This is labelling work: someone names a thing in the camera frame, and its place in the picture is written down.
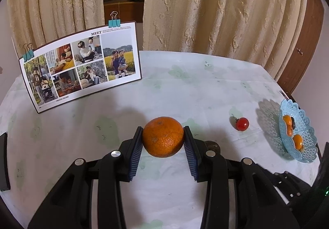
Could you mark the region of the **yellow-orange oval fruit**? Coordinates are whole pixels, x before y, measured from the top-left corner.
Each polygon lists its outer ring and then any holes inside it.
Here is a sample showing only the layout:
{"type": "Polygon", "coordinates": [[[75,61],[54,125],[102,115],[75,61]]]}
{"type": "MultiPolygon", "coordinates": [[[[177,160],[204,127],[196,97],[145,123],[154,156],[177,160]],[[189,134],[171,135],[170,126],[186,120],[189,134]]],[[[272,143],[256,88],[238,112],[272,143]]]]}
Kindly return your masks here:
{"type": "Polygon", "coordinates": [[[296,134],[293,136],[294,147],[299,150],[303,146],[303,138],[301,135],[296,134]]]}

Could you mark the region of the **light blue plastic basket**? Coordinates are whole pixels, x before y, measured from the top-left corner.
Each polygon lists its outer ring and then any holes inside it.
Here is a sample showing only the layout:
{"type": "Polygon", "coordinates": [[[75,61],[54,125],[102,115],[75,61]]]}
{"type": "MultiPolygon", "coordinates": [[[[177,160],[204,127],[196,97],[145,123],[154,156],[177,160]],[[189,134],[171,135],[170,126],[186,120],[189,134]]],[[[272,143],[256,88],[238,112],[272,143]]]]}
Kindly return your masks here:
{"type": "Polygon", "coordinates": [[[317,138],[315,136],[315,130],[311,127],[310,119],[307,117],[305,111],[300,109],[299,105],[291,99],[284,99],[280,104],[278,124],[280,138],[286,151],[299,162],[312,163],[317,157],[317,138]],[[294,117],[295,129],[292,129],[291,136],[288,135],[287,125],[282,119],[284,115],[294,117]],[[301,135],[303,138],[303,145],[305,146],[304,152],[300,152],[294,147],[293,136],[296,134],[301,135]]]}

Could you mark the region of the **orange mandarin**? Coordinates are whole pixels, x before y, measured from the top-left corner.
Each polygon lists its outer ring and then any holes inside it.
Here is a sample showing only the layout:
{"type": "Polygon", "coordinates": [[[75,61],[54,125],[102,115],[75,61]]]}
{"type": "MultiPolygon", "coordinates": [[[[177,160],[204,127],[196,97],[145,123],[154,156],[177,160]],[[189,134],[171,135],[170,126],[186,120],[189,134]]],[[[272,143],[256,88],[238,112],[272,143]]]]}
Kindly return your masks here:
{"type": "Polygon", "coordinates": [[[290,126],[290,127],[292,126],[292,124],[293,124],[292,118],[289,115],[282,116],[282,119],[287,126],[290,126]]]}

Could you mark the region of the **large orange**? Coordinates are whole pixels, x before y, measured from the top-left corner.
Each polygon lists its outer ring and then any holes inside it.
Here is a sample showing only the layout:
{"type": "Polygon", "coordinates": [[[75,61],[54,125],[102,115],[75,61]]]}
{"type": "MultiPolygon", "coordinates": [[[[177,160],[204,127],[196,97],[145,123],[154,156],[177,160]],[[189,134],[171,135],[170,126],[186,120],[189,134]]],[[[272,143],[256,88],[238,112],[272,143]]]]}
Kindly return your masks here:
{"type": "Polygon", "coordinates": [[[184,129],[172,117],[162,116],[151,120],[143,129],[143,146],[157,158],[175,155],[183,146],[184,129]]]}

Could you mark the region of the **dark passion fruit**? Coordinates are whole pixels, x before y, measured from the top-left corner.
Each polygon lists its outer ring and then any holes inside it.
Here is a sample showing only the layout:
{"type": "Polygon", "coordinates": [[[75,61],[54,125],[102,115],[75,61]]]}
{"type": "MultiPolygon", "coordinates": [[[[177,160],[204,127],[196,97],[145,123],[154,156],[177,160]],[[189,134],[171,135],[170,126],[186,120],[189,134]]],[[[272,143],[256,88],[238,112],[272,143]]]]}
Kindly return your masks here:
{"type": "Polygon", "coordinates": [[[221,153],[220,146],[218,145],[217,142],[213,142],[213,141],[207,140],[207,141],[205,141],[205,144],[206,144],[208,150],[212,150],[216,154],[220,154],[221,153]]]}
{"type": "Polygon", "coordinates": [[[294,117],[291,117],[291,121],[292,121],[292,128],[294,130],[295,129],[295,120],[294,120],[294,117]]]}

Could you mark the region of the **black smartphone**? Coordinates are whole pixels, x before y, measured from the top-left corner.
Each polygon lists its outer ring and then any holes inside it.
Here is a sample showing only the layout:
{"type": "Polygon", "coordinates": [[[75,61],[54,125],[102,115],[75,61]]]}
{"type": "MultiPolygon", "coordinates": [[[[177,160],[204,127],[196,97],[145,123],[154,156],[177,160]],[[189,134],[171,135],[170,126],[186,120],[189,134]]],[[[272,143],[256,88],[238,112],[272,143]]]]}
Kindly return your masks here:
{"type": "Polygon", "coordinates": [[[8,191],[11,189],[9,174],[8,174],[8,159],[7,159],[7,141],[8,133],[4,132],[0,136],[0,189],[8,191]]]}

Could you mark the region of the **small red cherry tomato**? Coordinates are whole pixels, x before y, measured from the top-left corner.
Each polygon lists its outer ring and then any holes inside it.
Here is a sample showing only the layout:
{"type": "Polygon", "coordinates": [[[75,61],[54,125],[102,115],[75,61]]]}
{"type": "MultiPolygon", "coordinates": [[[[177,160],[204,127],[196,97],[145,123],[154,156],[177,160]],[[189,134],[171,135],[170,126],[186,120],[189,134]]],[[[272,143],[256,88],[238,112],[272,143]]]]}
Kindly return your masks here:
{"type": "Polygon", "coordinates": [[[236,119],[235,127],[238,131],[246,131],[249,128],[249,120],[245,117],[236,119]]]}

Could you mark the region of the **white patterned tablecloth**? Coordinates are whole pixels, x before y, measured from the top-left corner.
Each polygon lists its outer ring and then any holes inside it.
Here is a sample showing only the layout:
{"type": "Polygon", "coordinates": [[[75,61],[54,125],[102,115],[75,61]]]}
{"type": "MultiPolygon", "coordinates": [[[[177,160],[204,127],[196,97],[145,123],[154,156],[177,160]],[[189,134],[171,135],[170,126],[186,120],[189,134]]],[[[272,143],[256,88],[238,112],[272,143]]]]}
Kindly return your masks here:
{"type": "Polygon", "coordinates": [[[270,172],[288,171],[312,184],[319,160],[301,163],[279,137],[280,86],[261,66],[196,53],[142,51],[142,79],[38,114],[22,77],[1,103],[1,132],[8,133],[11,189],[1,193],[24,227],[53,185],[77,158],[100,159],[131,138],[137,127],[169,116],[221,154],[249,157],[270,172]],[[238,131],[236,119],[249,120],[238,131]]]}

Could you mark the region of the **photo collage board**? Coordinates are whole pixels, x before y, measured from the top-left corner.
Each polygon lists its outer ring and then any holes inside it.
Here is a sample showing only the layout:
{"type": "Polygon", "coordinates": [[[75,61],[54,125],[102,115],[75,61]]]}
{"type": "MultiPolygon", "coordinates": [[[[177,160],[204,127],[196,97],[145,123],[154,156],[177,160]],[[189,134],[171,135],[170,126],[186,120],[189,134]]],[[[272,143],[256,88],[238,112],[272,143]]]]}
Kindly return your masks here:
{"type": "Polygon", "coordinates": [[[34,50],[20,68],[37,113],[140,80],[136,23],[74,33],[34,50]]]}

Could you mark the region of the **left teal binder clip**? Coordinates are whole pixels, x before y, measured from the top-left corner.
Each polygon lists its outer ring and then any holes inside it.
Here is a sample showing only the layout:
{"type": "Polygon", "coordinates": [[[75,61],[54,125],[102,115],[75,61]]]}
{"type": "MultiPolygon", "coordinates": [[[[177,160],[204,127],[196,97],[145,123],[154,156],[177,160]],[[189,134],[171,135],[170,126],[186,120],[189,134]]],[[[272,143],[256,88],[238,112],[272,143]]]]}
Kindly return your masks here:
{"type": "Polygon", "coordinates": [[[24,54],[23,54],[24,62],[27,62],[27,61],[31,60],[32,58],[34,58],[32,42],[24,44],[23,49],[24,49],[24,54]]]}

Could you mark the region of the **teal binder clip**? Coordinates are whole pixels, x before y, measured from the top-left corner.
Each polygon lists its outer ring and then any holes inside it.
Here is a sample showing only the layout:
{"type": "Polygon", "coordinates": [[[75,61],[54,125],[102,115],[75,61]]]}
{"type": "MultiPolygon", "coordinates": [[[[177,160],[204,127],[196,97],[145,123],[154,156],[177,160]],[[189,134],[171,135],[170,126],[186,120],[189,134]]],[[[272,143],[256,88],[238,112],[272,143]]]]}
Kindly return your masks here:
{"type": "Polygon", "coordinates": [[[24,54],[23,54],[24,62],[27,62],[27,61],[31,60],[32,58],[34,58],[32,42],[24,44],[23,49],[24,49],[24,54]]]}
{"type": "Polygon", "coordinates": [[[108,21],[109,28],[120,27],[121,22],[120,22],[120,19],[118,18],[118,14],[119,13],[115,10],[111,12],[110,20],[108,21]]]}

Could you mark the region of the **brown wooden door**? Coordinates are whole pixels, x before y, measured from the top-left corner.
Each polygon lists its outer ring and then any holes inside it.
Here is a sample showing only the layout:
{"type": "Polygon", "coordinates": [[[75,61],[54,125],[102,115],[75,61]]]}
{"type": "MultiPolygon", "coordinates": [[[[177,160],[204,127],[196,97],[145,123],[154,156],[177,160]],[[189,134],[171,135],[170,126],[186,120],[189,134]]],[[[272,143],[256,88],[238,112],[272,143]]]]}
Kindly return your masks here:
{"type": "Polygon", "coordinates": [[[291,57],[277,81],[287,94],[292,96],[315,53],[323,25],[324,7],[321,0],[307,0],[306,13],[299,38],[291,57]]]}

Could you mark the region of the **beige curtain right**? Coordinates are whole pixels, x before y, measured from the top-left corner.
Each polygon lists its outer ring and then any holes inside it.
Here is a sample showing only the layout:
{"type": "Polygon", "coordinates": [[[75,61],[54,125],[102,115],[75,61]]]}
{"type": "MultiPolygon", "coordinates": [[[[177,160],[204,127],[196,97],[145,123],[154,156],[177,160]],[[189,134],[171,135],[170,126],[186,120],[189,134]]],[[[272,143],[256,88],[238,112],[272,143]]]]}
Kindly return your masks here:
{"type": "Polygon", "coordinates": [[[278,80],[306,5],[307,0],[144,0],[143,48],[248,61],[278,80]]]}

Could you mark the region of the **beige curtain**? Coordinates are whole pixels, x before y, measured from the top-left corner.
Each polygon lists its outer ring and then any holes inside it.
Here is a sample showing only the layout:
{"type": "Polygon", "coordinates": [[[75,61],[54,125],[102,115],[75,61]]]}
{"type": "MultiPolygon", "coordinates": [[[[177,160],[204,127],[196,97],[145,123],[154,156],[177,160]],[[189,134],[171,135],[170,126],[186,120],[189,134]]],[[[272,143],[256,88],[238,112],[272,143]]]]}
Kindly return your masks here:
{"type": "Polygon", "coordinates": [[[7,0],[13,43],[39,48],[58,38],[105,24],[103,0],[7,0]]]}
{"type": "Polygon", "coordinates": [[[143,48],[248,61],[278,80],[306,5],[307,0],[144,0],[143,48]]]}

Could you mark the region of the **beige curtain left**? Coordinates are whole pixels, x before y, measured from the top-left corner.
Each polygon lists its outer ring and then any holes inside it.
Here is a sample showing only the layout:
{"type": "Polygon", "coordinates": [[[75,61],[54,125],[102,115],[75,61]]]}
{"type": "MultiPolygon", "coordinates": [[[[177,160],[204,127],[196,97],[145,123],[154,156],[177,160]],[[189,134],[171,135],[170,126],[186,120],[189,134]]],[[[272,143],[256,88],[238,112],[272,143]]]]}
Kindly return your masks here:
{"type": "Polygon", "coordinates": [[[39,48],[58,38],[105,24],[103,0],[7,0],[13,43],[39,48]]]}

